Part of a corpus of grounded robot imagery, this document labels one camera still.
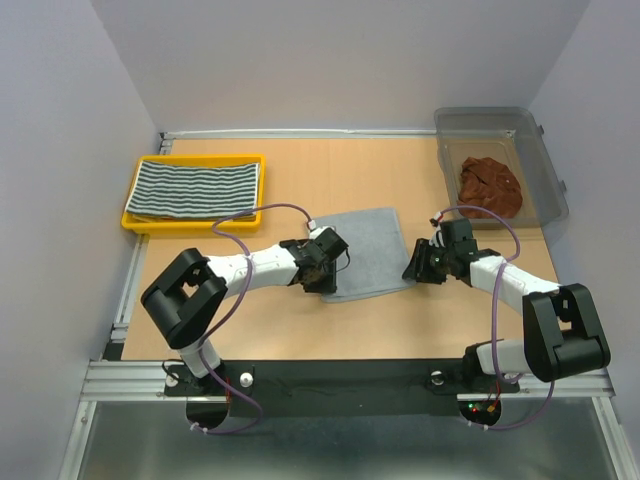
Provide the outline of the brown cloth in bin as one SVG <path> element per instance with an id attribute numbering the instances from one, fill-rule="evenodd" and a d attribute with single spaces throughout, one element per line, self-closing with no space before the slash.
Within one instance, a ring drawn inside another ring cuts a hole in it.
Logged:
<path id="1" fill-rule="evenodd" d="M 468 157 L 462 164 L 458 204 L 481 207 L 504 218 L 522 208 L 520 182 L 512 171 L 491 157 Z"/>

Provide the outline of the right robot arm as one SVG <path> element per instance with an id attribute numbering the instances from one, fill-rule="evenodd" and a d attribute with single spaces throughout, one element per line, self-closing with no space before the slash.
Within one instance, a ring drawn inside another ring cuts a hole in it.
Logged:
<path id="1" fill-rule="evenodd" d="M 492 249 L 481 249 L 468 219 L 431 219 L 431 238 L 417 240 L 403 273 L 406 280 L 441 285 L 448 278 L 491 294 L 491 313 L 505 304 L 520 314 L 523 336 L 468 347 L 460 366 L 463 384 L 482 390 L 495 378 L 521 374 L 553 381 L 607 367 L 608 345 L 593 297 L 579 283 L 560 285 L 513 265 Z"/>

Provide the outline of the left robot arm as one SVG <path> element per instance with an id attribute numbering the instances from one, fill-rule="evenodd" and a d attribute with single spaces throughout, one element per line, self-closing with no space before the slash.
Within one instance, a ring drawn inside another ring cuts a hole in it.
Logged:
<path id="1" fill-rule="evenodd" d="M 253 253 L 205 256 L 186 249 L 144 291 L 141 303 L 188 368 L 191 386 L 210 394 L 221 386 L 223 371 L 206 331 L 222 302 L 273 286 L 300 285 L 307 293 L 332 294 L 336 262 L 347 251 L 347 242 L 331 227 Z"/>

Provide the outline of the aluminium frame rail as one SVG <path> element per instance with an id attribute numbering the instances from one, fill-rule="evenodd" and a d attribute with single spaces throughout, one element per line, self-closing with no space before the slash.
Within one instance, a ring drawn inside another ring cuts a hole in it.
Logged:
<path id="1" fill-rule="evenodd" d="M 80 393 L 84 402 L 177 402 L 164 393 L 166 375 L 160 361 L 91 361 Z M 611 398 L 604 370 L 557 380 L 553 398 Z"/>

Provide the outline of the yellow plastic tray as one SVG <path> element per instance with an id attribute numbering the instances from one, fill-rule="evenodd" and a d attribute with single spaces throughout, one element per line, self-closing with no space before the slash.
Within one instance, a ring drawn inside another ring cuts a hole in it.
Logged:
<path id="1" fill-rule="evenodd" d="M 144 161 L 159 162 L 162 164 L 171 164 L 178 166 L 194 166 L 194 167 L 227 167 L 237 166 L 256 162 L 261 166 L 258 188 L 257 206 L 263 204 L 266 174 L 266 159 L 260 154 L 228 154 L 228 155 L 150 155 L 143 156 L 138 160 L 131 181 L 129 195 L 133 189 L 133 182 L 138 167 Z M 208 231 L 216 219 L 172 219 L 158 217 L 143 217 L 131 215 L 125 211 L 121 217 L 121 226 L 133 231 L 137 234 L 146 235 L 187 235 L 202 234 Z"/>

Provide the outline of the light grey cloth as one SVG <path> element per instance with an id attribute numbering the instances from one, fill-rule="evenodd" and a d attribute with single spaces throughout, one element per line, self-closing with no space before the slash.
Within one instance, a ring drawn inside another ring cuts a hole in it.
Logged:
<path id="1" fill-rule="evenodd" d="M 336 292 L 324 295 L 324 302 L 363 300 L 415 285 L 402 278 L 410 257 L 395 209 L 351 211 L 315 222 L 333 228 L 349 246 L 350 257 L 337 260 Z"/>

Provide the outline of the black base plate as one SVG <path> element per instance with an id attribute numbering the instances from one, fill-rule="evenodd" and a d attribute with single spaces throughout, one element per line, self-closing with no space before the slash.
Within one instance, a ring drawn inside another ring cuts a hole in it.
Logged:
<path id="1" fill-rule="evenodd" d="M 468 372 L 461 359 L 226 360 L 218 375 L 249 399 L 225 391 L 211 376 L 194 377 L 181 362 L 162 366 L 165 394 L 193 407 L 232 417 L 334 417 L 375 415 L 456 416 L 458 397 L 480 400 L 491 393 L 516 393 L 480 370 Z"/>

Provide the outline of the black white striped towel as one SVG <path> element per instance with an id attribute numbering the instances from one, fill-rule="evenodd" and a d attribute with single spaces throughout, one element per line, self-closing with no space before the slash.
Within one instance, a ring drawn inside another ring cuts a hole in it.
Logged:
<path id="1" fill-rule="evenodd" d="M 194 167 L 144 161 L 125 205 L 131 215 L 216 219 L 253 209 L 261 166 Z"/>

